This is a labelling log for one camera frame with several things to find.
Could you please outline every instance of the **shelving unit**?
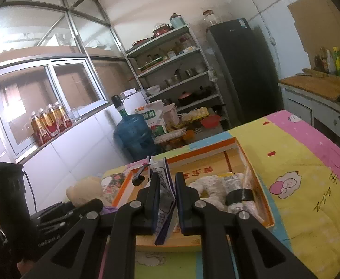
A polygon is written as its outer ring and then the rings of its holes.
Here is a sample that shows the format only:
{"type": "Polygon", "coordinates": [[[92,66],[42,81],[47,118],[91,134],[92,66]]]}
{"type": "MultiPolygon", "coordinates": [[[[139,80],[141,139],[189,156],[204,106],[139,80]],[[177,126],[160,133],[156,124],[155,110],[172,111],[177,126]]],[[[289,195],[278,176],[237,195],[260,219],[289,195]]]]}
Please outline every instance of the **shelving unit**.
{"type": "Polygon", "coordinates": [[[179,107],[179,108],[176,109],[176,112],[180,112],[180,111],[183,111],[183,110],[185,110],[185,109],[194,107],[194,106],[196,106],[196,105],[198,105],[198,104],[202,104],[202,103],[204,103],[204,102],[206,102],[206,101],[215,99],[216,97],[219,97],[219,94],[213,94],[213,95],[211,95],[211,96],[205,97],[205,98],[202,99],[202,100],[194,101],[193,103],[190,103],[190,104],[185,105],[185,106],[183,106],[183,107],[179,107]]]}
{"type": "MultiPolygon", "coordinates": [[[[180,62],[180,61],[181,62],[192,62],[193,60],[188,61],[187,59],[191,56],[198,57],[197,55],[199,55],[199,58],[202,60],[203,63],[205,63],[207,69],[210,70],[210,65],[208,63],[208,60],[206,59],[205,54],[202,51],[202,48],[201,48],[197,38],[195,37],[195,34],[193,33],[193,31],[189,27],[189,25],[184,25],[182,27],[178,27],[178,28],[175,28],[171,31],[168,31],[168,32],[166,32],[166,33],[164,33],[164,34],[142,44],[139,47],[136,47],[134,49],[133,48],[129,49],[128,51],[126,51],[125,58],[126,58],[126,61],[129,64],[129,67],[130,67],[133,75],[134,75],[134,78],[136,79],[136,81],[137,81],[137,83],[140,87],[140,90],[143,94],[143,97],[145,98],[146,102],[149,103],[150,99],[153,99],[153,98],[155,98],[155,97],[157,97],[161,94],[164,94],[169,90],[181,87],[182,85],[184,86],[185,84],[187,85],[187,87],[189,89],[189,88],[193,88],[192,83],[194,83],[196,85],[194,85],[195,89],[193,89],[192,91],[198,90],[200,85],[199,85],[199,83],[196,82],[196,80],[205,76],[205,75],[208,75],[208,71],[203,72],[201,74],[197,74],[197,75],[195,75],[191,78],[186,78],[183,81],[181,81],[181,82],[179,82],[179,83],[177,83],[173,86],[167,87],[167,88],[161,90],[160,92],[158,92],[158,93],[156,93],[152,96],[148,96],[148,97],[147,97],[147,94],[146,94],[145,89],[143,87],[143,84],[141,82],[142,80],[144,81],[144,79],[146,81],[151,81],[151,78],[152,79],[154,78],[155,80],[161,79],[162,75],[159,75],[158,72],[162,72],[162,70],[163,70],[164,73],[165,73],[164,75],[166,75],[166,73],[169,73],[169,70],[171,68],[173,68],[173,66],[171,66],[172,64],[175,64],[175,63],[180,62]],[[189,34],[191,36],[191,38],[194,41],[195,46],[196,46],[195,49],[193,49],[189,52],[182,53],[182,54],[177,55],[175,57],[172,57],[171,59],[168,59],[166,61],[163,61],[162,63],[159,63],[159,64],[153,66],[152,68],[148,69],[145,72],[137,74],[136,70],[133,68],[132,63],[130,62],[130,59],[133,59],[133,58],[135,59],[136,57],[142,56],[146,52],[149,52],[150,50],[155,49],[162,44],[165,44],[169,41],[172,41],[176,38],[179,38],[184,34],[189,34]]],[[[189,105],[179,107],[179,108],[176,109],[177,112],[181,112],[181,111],[184,111],[186,109],[189,109],[189,108],[192,108],[192,107],[195,107],[195,106],[199,106],[200,104],[205,103],[205,102],[208,102],[210,104],[210,102],[209,102],[210,100],[217,99],[217,98],[219,99],[219,102],[218,102],[219,104],[224,104],[223,98],[220,94],[219,87],[218,87],[217,83],[209,81],[209,80],[205,81],[205,78],[203,78],[202,82],[203,83],[207,82],[208,84],[212,83],[213,87],[215,88],[215,93],[210,95],[209,97],[195,101],[195,102],[193,102],[189,105]]],[[[227,112],[226,112],[225,107],[223,107],[223,110],[224,110],[225,118],[227,119],[228,124],[231,127],[231,123],[230,123],[230,121],[227,117],[227,112]]]]}
{"type": "Polygon", "coordinates": [[[164,93],[164,92],[167,92],[167,91],[169,91],[169,90],[171,90],[171,89],[174,89],[174,88],[176,88],[176,87],[179,87],[180,85],[183,85],[184,83],[193,81],[194,79],[200,78],[200,77],[202,77],[202,76],[204,76],[204,75],[206,75],[206,74],[209,74],[209,73],[208,73],[208,72],[203,72],[203,73],[197,74],[197,75],[195,75],[195,76],[193,76],[193,77],[191,77],[191,78],[188,78],[188,79],[186,79],[186,80],[184,80],[184,81],[181,81],[181,82],[179,82],[179,83],[176,83],[175,85],[172,85],[172,86],[170,86],[170,87],[167,87],[167,88],[165,88],[164,90],[161,90],[160,92],[158,92],[158,93],[156,93],[156,94],[154,94],[154,95],[152,95],[152,96],[149,96],[148,99],[150,100],[150,99],[152,99],[152,98],[154,98],[154,97],[156,97],[156,96],[159,96],[160,94],[162,94],[162,93],[164,93]]]}
{"type": "Polygon", "coordinates": [[[182,53],[180,55],[177,55],[175,57],[172,57],[171,59],[168,59],[166,60],[165,62],[162,62],[162,63],[159,63],[158,65],[156,66],[153,66],[151,69],[148,69],[147,71],[141,73],[138,75],[138,78],[143,78],[151,73],[154,73],[156,72],[157,70],[161,69],[162,67],[166,66],[166,65],[169,65],[171,63],[174,63],[175,61],[179,60],[179,59],[182,59],[182,58],[185,58],[185,57],[188,57],[194,53],[196,53],[197,51],[200,51],[199,48],[196,48],[194,50],[191,50],[189,52],[185,52],[185,53],[182,53]]]}

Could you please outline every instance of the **window sill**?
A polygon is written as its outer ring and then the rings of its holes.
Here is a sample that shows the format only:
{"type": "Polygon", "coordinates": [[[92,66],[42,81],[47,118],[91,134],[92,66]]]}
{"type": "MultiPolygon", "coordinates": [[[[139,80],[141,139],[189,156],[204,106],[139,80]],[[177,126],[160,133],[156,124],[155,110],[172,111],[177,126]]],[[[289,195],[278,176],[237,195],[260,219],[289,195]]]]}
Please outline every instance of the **window sill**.
{"type": "Polygon", "coordinates": [[[43,144],[42,146],[38,146],[37,144],[35,146],[37,146],[36,149],[34,149],[34,146],[32,148],[30,148],[28,151],[26,151],[25,153],[23,153],[21,156],[19,156],[16,159],[16,163],[24,165],[26,162],[28,162],[33,156],[35,156],[38,152],[40,152],[43,148],[45,148],[47,145],[49,145],[50,143],[52,143],[54,140],[56,140],[57,138],[61,137],[64,133],[68,132],[70,129],[74,128],[76,125],[78,125],[79,123],[82,123],[84,120],[88,119],[89,117],[91,117],[92,115],[106,109],[107,107],[109,107],[110,105],[112,105],[112,103],[107,102],[101,106],[99,106],[98,108],[84,114],[81,119],[77,122],[74,122],[73,125],[69,128],[67,128],[66,130],[64,130],[63,132],[58,133],[58,135],[54,138],[52,138],[51,140],[49,140],[47,143],[43,144]]]}

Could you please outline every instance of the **drawer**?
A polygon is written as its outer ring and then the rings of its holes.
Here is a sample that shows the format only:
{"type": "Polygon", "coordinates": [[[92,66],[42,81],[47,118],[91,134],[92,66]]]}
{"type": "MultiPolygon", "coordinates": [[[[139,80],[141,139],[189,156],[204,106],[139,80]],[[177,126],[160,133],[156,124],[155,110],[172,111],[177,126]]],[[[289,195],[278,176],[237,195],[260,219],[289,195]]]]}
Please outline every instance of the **drawer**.
{"type": "Polygon", "coordinates": [[[312,110],[291,99],[286,99],[286,110],[312,125],[312,110]]]}
{"type": "Polygon", "coordinates": [[[340,113],[321,103],[313,102],[314,117],[340,137],[340,113]]]}

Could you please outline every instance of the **white cabinet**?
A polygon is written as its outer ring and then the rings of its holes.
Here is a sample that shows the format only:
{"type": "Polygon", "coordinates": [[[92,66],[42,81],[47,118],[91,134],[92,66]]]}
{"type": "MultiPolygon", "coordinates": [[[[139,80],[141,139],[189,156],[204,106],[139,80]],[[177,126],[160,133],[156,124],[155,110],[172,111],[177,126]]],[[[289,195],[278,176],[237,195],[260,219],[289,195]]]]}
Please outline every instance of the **white cabinet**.
{"type": "Polygon", "coordinates": [[[300,103],[297,103],[291,99],[286,101],[286,110],[300,117],[303,121],[312,125],[312,110],[300,103]]]}
{"type": "Polygon", "coordinates": [[[281,85],[284,107],[287,111],[310,125],[313,125],[313,118],[316,118],[340,138],[340,104],[291,86],[286,87],[281,85]]]}

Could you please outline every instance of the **metal screw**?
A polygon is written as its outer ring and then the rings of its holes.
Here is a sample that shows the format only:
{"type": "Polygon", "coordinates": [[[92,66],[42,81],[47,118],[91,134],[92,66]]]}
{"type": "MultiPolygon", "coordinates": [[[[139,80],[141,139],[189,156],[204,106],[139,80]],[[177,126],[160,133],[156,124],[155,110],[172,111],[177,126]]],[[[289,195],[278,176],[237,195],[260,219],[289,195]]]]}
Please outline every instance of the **metal screw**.
{"type": "Polygon", "coordinates": [[[133,200],[130,202],[130,206],[132,208],[139,208],[142,205],[142,203],[139,200],[133,200]]]}
{"type": "Polygon", "coordinates": [[[89,220],[93,220],[98,217],[98,213],[95,211],[90,211],[89,213],[86,214],[86,218],[89,220]]]}
{"type": "Polygon", "coordinates": [[[250,214],[248,212],[246,212],[246,211],[241,211],[241,212],[238,213],[238,217],[240,217],[241,219],[246,220],[246,219],[249,219],[250,214]]]}
{"type": "Polygon", "coordinates": [[[195,206],[196,206],[197,208],[204,208],[204,207],[206,206],[206,202],[204,202],[203,200],[197,200],[197,201],[195,202],[195,206]]]}

